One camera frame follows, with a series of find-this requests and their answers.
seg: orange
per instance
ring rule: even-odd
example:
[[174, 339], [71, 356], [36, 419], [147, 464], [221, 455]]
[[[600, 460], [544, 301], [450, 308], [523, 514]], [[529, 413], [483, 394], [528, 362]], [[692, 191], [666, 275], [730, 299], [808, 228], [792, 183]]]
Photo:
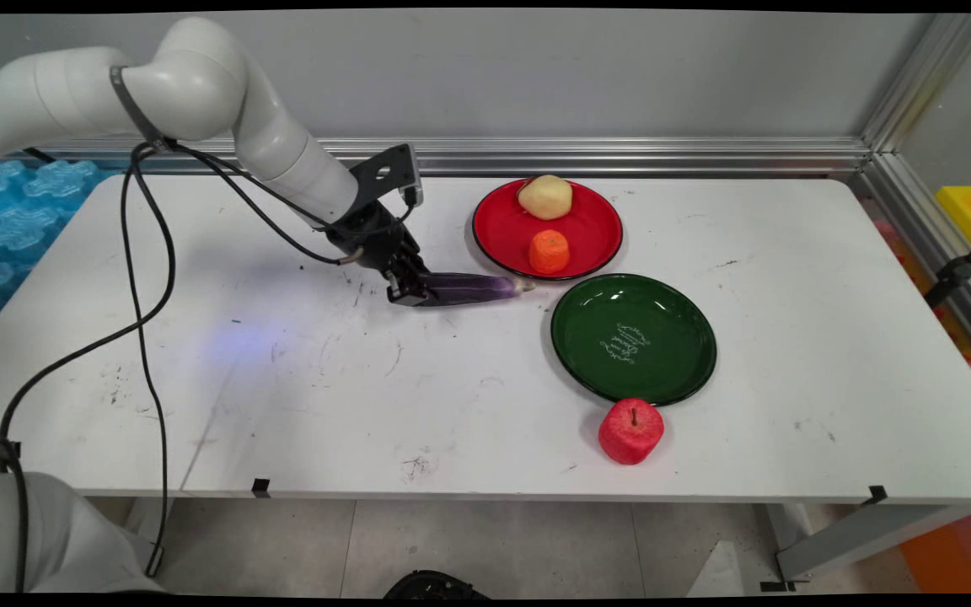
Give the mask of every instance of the orange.
[[531, 239], [531, 266], [543, 274], [559, 272], [567, 266], [571, 253], [567, 239], [556, 230], [542, 230]]

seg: gray wall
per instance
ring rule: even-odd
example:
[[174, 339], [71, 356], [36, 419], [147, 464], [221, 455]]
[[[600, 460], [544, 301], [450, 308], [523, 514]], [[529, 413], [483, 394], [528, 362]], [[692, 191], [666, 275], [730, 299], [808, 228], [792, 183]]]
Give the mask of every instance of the gray wall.
[[944, 185], [971, 185], [971, 53], [925, 109], [901, 153], [932, 193]]
[[[858, 134], [918, 14], [612, 8], [197, 13], [234, 32], [320, 136]], [[179, 14], [0, 15], [0, 67], [118, 46]]]

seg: green plate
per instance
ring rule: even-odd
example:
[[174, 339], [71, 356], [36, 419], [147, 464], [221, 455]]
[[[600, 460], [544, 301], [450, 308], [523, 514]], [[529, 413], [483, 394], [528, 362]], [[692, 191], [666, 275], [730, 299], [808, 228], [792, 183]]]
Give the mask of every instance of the green plate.
[[695, 304], [636, 274], [604, 274], [569, 289], [550, 333], [571, 376], [614, 402], [684, 400], [706, 384], [717, 360], [714, 331]]

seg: purple eggplant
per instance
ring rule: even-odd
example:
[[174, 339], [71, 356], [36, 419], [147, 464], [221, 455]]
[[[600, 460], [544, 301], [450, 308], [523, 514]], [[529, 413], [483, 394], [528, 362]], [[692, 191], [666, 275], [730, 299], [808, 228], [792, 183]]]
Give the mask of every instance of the purple eggplant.
[[420, 303], [423, 307], [459, 306], [459, 304], [509, 299], [534, 288], [533, 282], [524, 279], [483, 277], [481, 274], [455, 272], [423, 273], [420, 274], [419, 280], [432, 294], [431, 298]]

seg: cable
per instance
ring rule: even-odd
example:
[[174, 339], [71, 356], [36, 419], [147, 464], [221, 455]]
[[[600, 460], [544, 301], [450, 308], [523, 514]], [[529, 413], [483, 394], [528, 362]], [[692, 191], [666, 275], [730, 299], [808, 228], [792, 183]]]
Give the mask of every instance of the cable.
[[[147, 143], [142, 143], [142, 145], [134, 148], [134, 153], [138, 153], [138, 150], [144, 149], [147, 146]], [[140, 157], [137, 159], [138, 163], [139, 161], [150, 157], [150, 155], [154, 153], [154, 151], [151, 151], [151, 153], [144, 153], [140, 155]], [[128, 184], [128, 181], [130, 181], [128, 180], [128, 177], [130, 177], [131, 173], [134, 172], [134, 169], [134, 166], [131, 166], [130, 170], [127, 170], [126, 180], [123, 183], [123, 187], [125, 187], [125, 185]], [[163, 297], [161, 297], [158, 303], [155, 304], [155, 307], [149, 311], [149, 314], [145, 314], [145, 318], [142, 318], [140, 321], [134, 324], [120, 328], [119, 330], [115, 331], [115, 333], [107, 335], [107, 337], [93, 341], [84, 348], [65, 355], [65, 357], [58, 358], [57, 361], [47, 365], [46, 368], [43, 368], [39, 373], [32, 376], [30, 380], [26, 381], [26, 383], [24, 383], [20, 389], [17, 389], [16, 395], [14, 395], [10, 400], [10, 404], [7, 404], [7, 410], [3, 412], [3, 419], [0, 422], [0, 441], [5, 441], [8, 435], [10, 435], [10, 422], [13, 420], [14, 412], [16, 412], [17, 406], [20, 405], [20, 401], [25, 395], [28, 394], [28, 392], [30, 392], [30, 389], [32, 389], [34, 385], [38, 384], [44, 377], [51, 375], [51, 373], [56, 372], [59, 368], [62, 368], [62, 366], [65, 366], [69, 362], [76, 361], [78, 358], [83, 357], [83, 355], [88, 354], [101, 346], [108, 345], [108, 343], [115, 341], [115, 339], [118, 339], [123, 335], [130, 333], [130, 331], [135, 330], [135, 328], [151, 321], [155, 315], [159, 314], [159, 310], [163, 310], [164, 306], [167, 304], [167, 300], [170, 299], [170, 292], [172, 292], [172, 289], [174, 289], [174, 242], [172, 242], [172, 239], [170, 239], [170, 231], [167, 229], [167, 223], [163, 218], [163, 214], [159, 212], [159, 208], [157, 207], [157, 204], [155, 204], [155, 200], [152, 199], [152, 193], [148, 191], [148, 188], [143, 184], [142, 180], [138, 180], [137, 183], [142, 186], [142, 192], [145, 193], [145, 199], [148, 201], [152, 214], [155, 216], [155, 220], [157, 220], [157, 223], [159, 224], [159, 231], [163, 232], [163, 239], [167, 246], [167, 287], [164, 289]], [[0, 465], [0, 472], [5, 472], [3, 465]]]
[[[254, 201], [251, 200], [250, 197], [246, 195], [246, 192], [243, 192], [242, 188], [239, 188], [238, 184], [234, 183], [234, 180], [231, 180], [231, 178], [228, 177], [227, 174], [223, 172], [223, 170], [219, 169], [219, 166], [217, 166], [217, 163], [222, 164], [223, 166], [227, 166], [228, 169], [231, 169], [234, 173], [246, 178], [246, 180], [249, 180], [250, 183], [257, 185], [257, 187], [261, 188], [262, 190], [265, 190], [265, 192], [270, 193], [271, 196], [274, 196], [276, 197], [277, 200], [284, 202], [289, 207], [293, 208], [294, 211], [300, 212], [302, 215], [307, 216], [307, 218], [313, 219], [314, 222], [316, 223], [323, 224], [326, 230], [334, 229], [336, 231], [342, 232], [343, 234], [354, 234], [354, 235], [381, 234], [382, 232], [389, 231], [394, 226], [398, 226], [398, 224], [403, 223], [410, 216], [414, 208], [414, 207], [408, 207], [407, 212], [405, 212], [405, 214], [402, 215], [400, 219], [397, 219], [396, 222], [390, 223], [389, 226], [385, 226], [384, 228], [381, 228], [378, 230], [355, 231], [355, 230], [338, 228], [334, 226], [334, 224], [324, 222], [324, 220], [321, 220], [316, 216], [309, 214], [309, 212], [302, 210], [301, 207], [298, 207], [298, 205], [292, 203], [292, 201], [287, 200], [286, 197], [278, 195], [278, 193], [274, 192], [269, 187], [266, 187], [266, 185], [263, 185], [258, 180], [255, 180], [253, 176], [246, 174], [245, 172], [243, 172], [243, 170], [236, 168], [236, 166], [231, 165], [228, 162], [224, 162], [223, 160], [220, 160], [220, 158], [213, 157], [213, 155], [211, 154], [200, 153], [200, 151], [185, 148], [185, 146], [178, 145], [178, 143], [173, 143], [172, 149], [176, 151], [181, 151], [182, 153], [188, 153], [189, 155], [192, 155], [192, 157], [196, 158], [196, 160], [199, 160], [204, 165], [208, 166], [208, 168], [211, 169], [213, 173], [216, 173], [218, 176], [223, 178], [223, 180], [226, 181], [226, 183], [230, 185], [230, 187], [236, 193], [238, 193], [240, 197], [242, 197], [243, 201], [245, 201], [246, 204], [249, 205], [251, 210], [253, 210], [255, 214], [257, 214], [259, 218], [263, 220], [263, 222], [267, 223], [267, 226], [272, 228], [272, 230], [275, 231], [278, 235], [280, 235], [281, 238], [285, 239], [285, 241], [287, 241], [291, 246], [293, 246], [294, 249], [299, 250], [299, 252], [307, 255], [308, 257], [316, 259], [316, 261], [324, 262], [325, 264], [332, 264], [332, 265], [343, 264], [343, 262], [351, 261], [351, 259], [355, 258], [355, 256], [344, 257], [340, 259], [331, 259], [328, 257], [317, 255], [313, 253], [312, 250], [305, 249], [304, 246], [294, 241], [294, 239], [290, 237], [290, 235], [282, 231], [280, 227], [277, 226], [276, 223], [272, 222], [272, 219], [269, 219], [269, 216], [265, 215], [265, 213], [262, 212], [257, 207], [257, 204], [255, 204]], [[12, 471], [17, 485], [17, 508], [19, 509], [19, 537], [17, 538], [17, 542], [18, 542], [17, 545], [19, 546], [19, 548], [17, 549], [17, 565], [16, 565], [16, 577], [15, 577], [14, 590], [19, 593], [24, 592], [24, 574], [26, 573], [26, 565], [27, 565], [27, 558], [28, 558], [28, 531], [30, 531], [28, 527], [30, 526], [30, 522], [28, 521], [28, 492], [27, 492], [26, 485], [24, 484], [24, 472], [22, 471], [22, 466], [20, 466], [19, 458], [17, 458], [16, 456], [16, 452], [12, 443], [8, 441], [8, 435], [10, 434], [10, 424], [13, 420], [13, 416], [17, 410], [17, 407], [19, 407], [20, 405], [20, 401], [44, 377], [51, 375], [51, 373], [54, 373], [55, 370], [62, 368], [62, 366], [65, 366], [74, 360], [77, 360], [77, 358], [83, 357], [83, 355], [88, 354], [89, 352], [92, 352], [93, 350], [96, 350], [101, 346], [105, 346], [107, 345], [107, 343], [111, 343], [112, 341], [115, 341], [115, 339], [118, 339], [123, 335], [130, 333], [130, 331], [132, 330], [137, 330], [138, 345], [140, 346], [140, 353], [142, 354], [142, 369], [143, 369], [143, 372], [145, 372], [145, 381], [148, 384], [149, 393], [151, 393], [152, 400], [155, 403], [155, 410], [157, 410], [157, 418], [159, 421], [159, 446], [161, 446], [161, 456], [162, 456], [161, 458], [162, 459], [161, 515], [159, 515], [159, 526], [158, 526], [157, 538], [155, 538], [155, 542], [153, 542], [152, 553], [151, 553], [151, 556], [149, 557], [148, 564], [145, 567], [146, 575], [149, 575], [149, 572], [151, 572], [152, 565], [155, 562], [155, 558], [157, 558], [157, 555], [159, 553], [159, 548], [161, 548], [161, 545], [163, 542], [164, 526], [167, 521], [167, 427], [166, 427], [166, 422], [164, 420], [164, 415], [163, 415], [163, 405], [161, 402], [159, 402], [159, 396], [158, 396], [157, 390], [155, 389], [155, 385], [152, 381], [152, 375], [149, 369], [148, 350], [145, 343], [145, 330], [143, 329], [143, 326], [145, 326], [147, 322], [151, 321], [151, 319], [155, 318], [155, 315], [159, 314], [159, 311], [163, 310], [163, 308], [167, 304], [167, 301], [170, 300], [170, 294], [174, 291], [174, 269], [176, 269], [176, 257], [174, 257], [174, 241], [172, 240], [172, 237], [170, 237], [170, 230], [169, 228], [167, 228], [166, 220], [163, 218], [163, 214], [159, 211], [159, 207], [157, 203], [155, 203], [155, 199], [152, 196], [152, 192], [149, 190], [148, 185], [145, 183], [145, 177], [143, 177], [142, 169], [140, 169], [140, 163], [142, 161], [145, 161], [146, 158], [151, 157], [151, 155], [154, 155], [155, 153], [157, 153], [157, 150], [151, 149], [151, 146], [147, 142], [140, 143], [140, 145], [132, 149], [130, 154], [130, 168], [128, 168], [128, 170], [126, 171], [125, 179], [123, 180], [123, 183], [122, 183], [121, 210], [120, 210], [121, 222], [122, 222], [122, 239], [123, 239], [123, 247], [125, 250], [126, 272], [128, 274], [128, 277], [130, 277], [130, 294], [131, 294], [132, 303], [134, 304], [134, 314], [136, 316], [137, 322], [132, 323], [127, 327], [123, 327], [120, 330], [115, 331], [115, 333], [112, 333], [111, 335], [107, 335], [107, 337], [98, 339], [97, 341], [93, 341], [92, 343], [89, 343], [89, 345], [85, 346], [84, 348], [78, 349], [74, 352], [71, 352], [65, 355], [65, 357], [58, 358], [57, 361], [51, 363], [50, 365], [47, 365], [46, 368], [41, 369], [38, 373], [35, 374], [35, 376], [32, 376], [30, 380], [26, 381], [26, 383], [24, 383], [22, 387], [20, 387], [20, 389], [17, 389], [17, 393], [15, 393], [13, 398], [10, 400], [10, 403], [7, 404], [7, 408], [5, 408], [5, 411], [3, 412], [3, 419], [0, 421], [0, 441], [3, 442], [3, 444], [5, 445], [5, 448], [8, 451], [8, 460], [5, 462], [0, 462], [0, 472], [7, 472], [8, 470]], [[126, 221], [127, 192], [128, 192], [128, 189], [130, 189], [130, 179], [135, 174], [137, 178], [138, 187], [140, 188], [140, 190], [142, 190], [142, 194], [145, 196], [145, 200], [147, 201], [149, 208], [151, 208], [152, 215], [154, 215], [155, 220], [157, 220], [159, 231], [162, 232], [164, 244], [167, 249], [167, 287], [164, 289], [163, 296], [159, 299], [158, 303], [155, 304], [155, 307], [152, 308], [151, 311], [149, 311], [149, 314], [145, 314], [144, 316], [142, 316], [142, 308], [140, 308], [140, 299], [137, 293], [137, 282], [136, 282], [136, 276], [134, 272], [134, 264], [132, 264], [132, 254], [131, 254], [131, 247], [130, 247], [130, 231], [128, 231], [128, 226]]]
[[[132, 151], [130, 155], [130, 169], [131, 172], [137, 173], [137, 184], [142, 188], [143, 195], [146, 199], [153, 204], [155, 200], [152, 199], [152, 193], [148, 189], [148, 185], [145, 184], [145, 177], [142, 175], [142, 168], [140, 168], [140, 160], [138, 153], [142, 149], [142, 146], [138, 146]], [[152, 374], [148, 366], [148, 349], [145, 346], [145, 326], [142, 323], [142, 304], [137, 295], [137, 281], [134, 276], [134, 256], [132, 256], [130, 249], [130, 229], [128, 229], [126, 224], [126, 193], [130, 189], [130, 172], [126, 173], [126, 178], [122, 183], [122, 204], [121, 204], [121, 218], [122, 218], [122, 246], [125, 251], [126, 257], [126, 273], [130, 276], [130, 296], [134, 300], [134, 315], [137, 318], [137, 341], [142, 350], [142, 369], [145, 370], [145, 383], [148, 384], [149, 393], [152, 395], [152, 400], [155, 403], [155, 415], [159, 419], [159, 453], [161, 453], [161, 488], [162, 495], [161, 500], [159, 500], [159, 527], [157, 534], [155, 534], [155, 542], [152, 543], [152, 554], [149, 556], [148, 564], [145, 566], [145, 575], [152, 576], [152, 564], [155, 562], [155, 557], [159, 553], [159, 547], [163, 543], [163, 529], [167, 522], [167, 424], [163, 418], [163, 405], [159, 403], [159, 395], [155, 391], [155, 384], [152, 384]]]
[[234, 183], [234, 180], [231, 180], [230, 177], [227, 177], [227, 173], [223, 173], [223, 171], [220, 170], [219, 166], [216, 166], [215, 164], [213, 164], [213, 162], [209, 161], [208, 158], [204, 158], [203, 155], [196, 155], [196, 157], [194, 158], [197, 158], [197, 160], [201, 161], [201, 163], [208, 166], [208, 168], [211, 169], [213, 173], [216, 173], [220, 177], [223, 177], [223, 180], [227, 181], [227, 185], [231, 185], [231, 189], [234, 190], [235, 192], [238, 192], [238, 195], [242, 196], [242, 200], [244, 200], [246, 204], [249, 205], [250, 208], [253, 208], [255, 214], [258, 215], [258, 218], [265, 220], [265, 223], [269, 224], [269, 227], [272, 228], [277, 234], [280, 234], [280, 237], [282, 239], [285, 239], [285, 241], [287, 241], [291, 246], [293, 246], [294, 249], [297, 249], [299, 250], [299, 252], [304, 253], [305, 255], [308, 255], [313, 259], [316, 259], [316, 261], [323, 262], [323, 264], [331, 264], [334, 266], [339, 266], [341, 264], [340, 259], [321, 257], [320, 255], [317, 255], [316, 253], [312, 252], [312, 250], [307, 249], [307, 247], [304, 247], [300, 245], [298, 242], [294, 241], [293, 238], [290, 238], [290, 235], [288, 235], [287, 232], [280, 230], [280, 226], [276, 226], [276, 223], [273, 222], [272, 219], [269, 219], [269, 216], [265, 215], [265, 212], [261, 211], [260, 208], [257, 207], [257, 204], [255, 204], [254, 201], [251, 200], [249, 196], [246, 196], [246, 192], [243, 192], [242, 188], [239, 188], [239, 185]]
[[[159, 299], [158, 303], [155, 304], [155, 307], [149, 312], [149, 314], [146, 314], [145, 316], [143, 316], [143, 318], [139, 318], [136, 323], [131, 324], [130, 326], [127, 326], [127, 327], [123, 327], [120, 330], [115, 331], [115, 333], [112, 333], [111, 335], [107, 335], [107, 337], [98, 339], [97, 341], [93, 341], [92, 343], [89, 343], [88, 346], [85, 346], [80, 350], [71, 352], [70, 354], [67, 354], [65, 357], [59, 358], [59, 360], [51, 363], [50, 365], [47, 365], [46, 368], [43, 368], [38, 373], [36, 373], [35, 376], [32, 376], [30, 380], [26, 381], [26, 383], [24, 383], [24, 385], [20, 387], [16, 395], [14, 395], [13, 398], [10, 400], [10, 404], [7, 405], [7, 410], [3, 412], [3, 419], [0, 422], [0, 441], [3, 442], [5, 447], [7, 447], [8, 453], [10, 454], [10, 458], [8, 458], [7, 462], [0, 462], [0, 472], [7, 472], [7, 469], [12, 469], [12, 472], [14, 473], [14, 477], [17, 484], [17, 508], [19, 509], [19, 537], [17, 537], [17, 546], [19, 547], [19, 550], [17, 551], [17, 570], [16, 570], [15, 585], [14, 585], [14, 590], [16, 592], [24, 591], [24, 569], [26, 568], [24, 566], [26, 566], [26, 562], [28, 558], [28, 492], [26, 491], [26, 487], [24, 487], [24, 473], [22, 472], [22, 466], [20, 466], [19, 458], [17, 458], [16, 456], [12, 443], [8, 441], [8, 434], [10, 433], [10, 422], [13, 420], [14, 412], [16, 412], [17, 407], [19, 407], [20, 401], [24, 398], [24, 396], [27, 395], [27, 393], [30, 392], [30, 389], [32, 389], [34, 385], [38, 384], [39, 381], [42, 380], [44, 377], [51, 375], [51, 373], [54, 373], [55, 370], [62, 368], [62, 366], [68, 364], [69, 362], [77, 360], [77, 358], [83, 357], [83, 355], [88, 354], [89, 352], [92, 352], [93, 350], [100, 348], [101, 346], [105, 346], [107, 345], [107, 343], [111, 343], [112, 341], [115, 341], [115, 339], [118, 339], [123, 335], [130, 333], [130, 331], [135, 330], [135, 328], [144, 326], [145, 323], [155, 318], [155, 315], [159, 314], [159, 311], [163, 310], [164, 306], [166, 306], [167, 300], [170, 299], [170, 293], [172, 293], [174, 289], [174, 265], [176, 265], [174, 263], [174, 242], [172, 238], [170, 238], [170, 231], [169, 231], [169, 228], [167, 228], [167, 223], [163, 218], [163, 214], [159, 211], [159, 208], [157, 207], [157, 203], [155, 203], [155, 200], [152, 197], [152, 192], [149, 191], [148, 186], [145, 184], [145, 178], [142, 177], [142, 172], [140, 172], [140, 162], [145, 160], [145, 158], [149, 158], [150, 155], [155, 154], [155, 150], [151, 150], [151, 149], [146, 150], [146, 148], [149, 148], [149, 145], [147, 143], [142, 143], [142, 145], [139, 145], [136, 148], [134, 148], [134, 150], [132, 150], [130, 169], [126, 171], [126, 176], [122, 184], [122, 192], [123, 192], [122, 200], [123, 200], [123, 205], [125, 205], [126, 190], [128, 188], [128, 185], [130, 185], [131, 174], [137, 173], [137, 183], [140, 186], [140, 189], [142, 189], [143, 195], [145, 195], [145, 199], [152, 210], [152, 214], [154, 215], [155, 220], [157, 220], [157, 223], [159, 224], [159, 231], [162, 232], [164, 244], [167, 247], [167, 287], [164, 289], [163, 296]], [[123, 234], [125, 235], [125, 224], [123, 224]], [[128, 253], [128, 245], [127, 245], [126, 256], [127, 256], [127, 268], [128, 268], [128, 266], [132, 265], [132, 261], [130, 259], [130, 253]], [[136, 284], [134, 283], [134, 277], [132, 276], [132, 272], [130, 275], [130, 279], [131, 279], [131, 285], [130, 285], [131, 292], [132, 292], [132, 295], [134, 295], [134, 303], [136, 304], [137, 303]], [[142, 343], [142, 360], [147, 361], [145, 350], [143, 350], [143, 343]], [[148, 375], [147, 362], [145, 366], [146, 366], [145, 368], [146, 380], [149, 381], [149, 388], [152, 390], [153, 397], [155, 397], [155, 391], [154, 391], [155, 388], [151, 383], [151, 377]], [[152, 557], [150, 557], [150, 560], [149, 560], [149, 568], [151, 567], [151, 562], [155, 557], [155, 554], [157, 554], [158, 552], [159, 541], [162, 540], [163, 525], [164, 525], [164, 520], [166, 519], [166, 511], [167, 511], [166, 430], [164, 426], [163, 412], [161, 411], [161, 408], [159, 408], [159, 404], [158, 404], [158, 397], [157, 397], [157, 412], [158, 412], [158, 418], [159, 418], [159, 435], [161, 435], [161, 441], [163, 443], [162, 446], [163, 446], [163, 515], [164, 516], [163, 518], [161, 518], [161, 521], [159, 521], [157, 543], [155, 543], [155, 546], [153, 547], [153, 550], [152, 550]]]
[[197, 158], [197, 160], [200, 160], [201, 162], [205, 162], [205, 160], [208, 160], [209, 162], [205, 164], [208, 164], [209, 169], [212, 169], [212, 165], [211, 165], [212, 162], [221, 164], [224, 166], [224, 168], [231, 169], [236, 175], [238, 175], [239, 177], [245, 178], [247, 181], [250, 182], [250, 184], [257, 185], [258, 188], [265, 190], [265, 192], [269, 193], [269, 195], [275, 197], [275, 199], [277, 199], [278, 201], [286, 204], [287, 207], [291, 207], [294, 211], [300, 212], [302, 215], [307, 216], [307, 218], [314, 220], [314, 222], [316, 223], [320, 223], [321, 227], [316, 228], [316, 230], [320, 232], [334, 230], [336, 232], [341, 232], [341, 234], [355, 235], [355, 237], [367, 237], [368, 235], [382, 234], [383, 232], [388, 232], [393, 227], [398, 226], [398, 224], [405, 222], [405, 220], [407, 220], [407, 218], [410, 217], [411, 211], [415, 210], [414, 207], [407, 207], [407, 212], [405, 212], [405, 214], [402, 215], [401, 218], [394, 220], [393, 223], [390, 223], [388, 224], [388, 226], [385, 226], [382, 228], [378, 228], [375, 230], [367, 230], [367, 231], [350, 230], [348, 228], [336, 226], [336, 224], [334, 223], [325, 222], [324, 219], [317, 218], [316, 215], [313, 215], [311, 212], [304, 210], [304, 208], [301, 208], [299, 205], [294, 204], [292, 201], [287, 200], [285, 196], [280, 195], [280, 193], [276, 192], [270, 187], [267, 187], [267, 185], [260, 183], [258, 180], [255, 179], [253, 175], [250, 175], [250, 173], [246, 173], [245, 170], [239, 169], [238, 166], [232, 165], [230, 162], [223, 160], [223, 158], [215, 157], [215, 155], [212, 155], [210, 153], [203, 153], [203, 151], [200, 151], [200, 150], [189, 149], [188, 147], [181, 145], [181, 143], [177, 143], [177, 142], [172, 143], [172, 146], [170, 146], [170, 149], [173, 149], [174, 151], [179, 151], [179, 153], [188, 153], [189, 155], [192, 155], [193, 158]]
[[17, 485], [17, 572], [14, 576], [14, 592], [24, 592], [24, 566], [28, 564], [28, 489], [24, 488], [24, 473], [20, 469], [20, 460], [13, 443], [5, 441], [3, 446], [7, 450], [7, 466], [12, 469], [14, 483]]

